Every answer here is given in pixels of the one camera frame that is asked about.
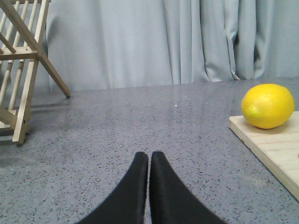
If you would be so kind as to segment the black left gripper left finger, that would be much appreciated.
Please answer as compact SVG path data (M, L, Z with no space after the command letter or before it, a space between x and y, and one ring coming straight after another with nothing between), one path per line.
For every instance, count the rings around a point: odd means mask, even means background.
M147 195L148 156L137 152L116 188L80 224L143 224Z

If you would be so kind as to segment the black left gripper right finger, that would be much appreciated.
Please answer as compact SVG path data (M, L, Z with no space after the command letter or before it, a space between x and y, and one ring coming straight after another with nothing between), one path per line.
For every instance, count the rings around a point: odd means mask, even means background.
M151 157L149 203L153 224L223 224L183 184L163 152Z

